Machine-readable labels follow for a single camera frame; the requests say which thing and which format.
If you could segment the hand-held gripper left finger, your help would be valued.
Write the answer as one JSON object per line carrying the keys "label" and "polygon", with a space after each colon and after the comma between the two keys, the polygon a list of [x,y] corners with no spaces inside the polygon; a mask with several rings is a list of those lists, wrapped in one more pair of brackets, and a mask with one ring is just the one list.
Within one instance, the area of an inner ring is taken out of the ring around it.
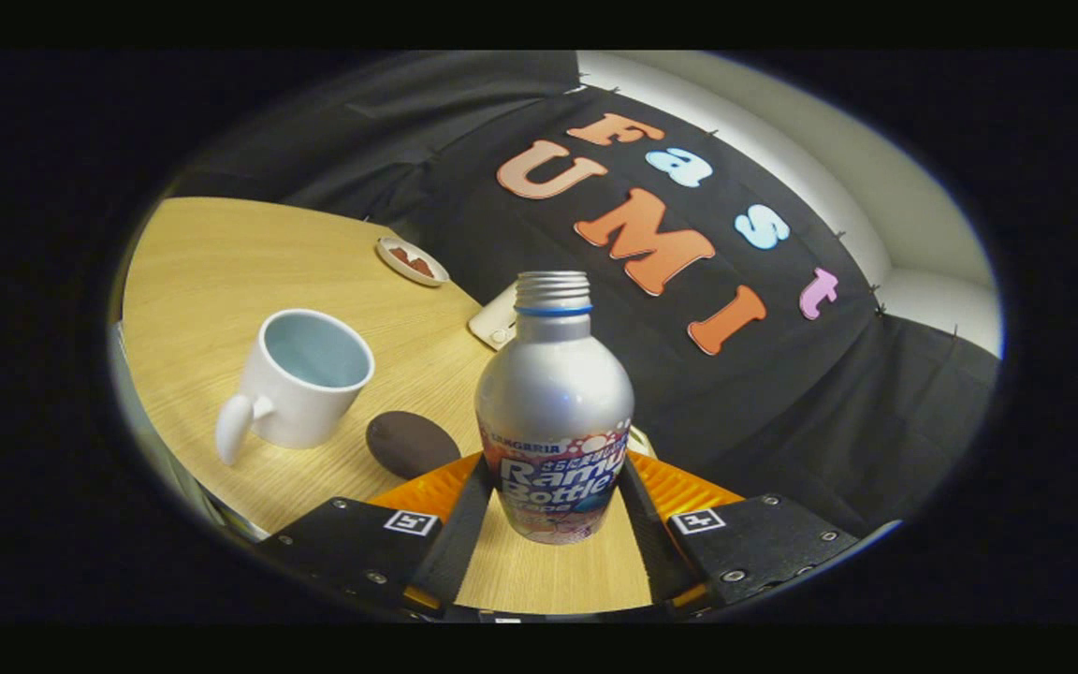
{"label": "hand-held gripper left finger", "polygon": [[332,496],[255,550],[279,570],[376,617],[448,617],[483,519],[490,477],[471,455],[372,503]]}

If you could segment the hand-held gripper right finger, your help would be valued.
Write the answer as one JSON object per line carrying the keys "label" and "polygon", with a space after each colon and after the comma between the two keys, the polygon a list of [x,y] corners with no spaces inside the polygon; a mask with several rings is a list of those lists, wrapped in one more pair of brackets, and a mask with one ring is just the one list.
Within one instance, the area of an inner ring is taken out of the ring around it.
{"label": "hand-held gripper right finger", "polygon": [[766,599],[866,545],[786,495],[740,496],[638,453],[618,486],[654,609],[666,617]]}

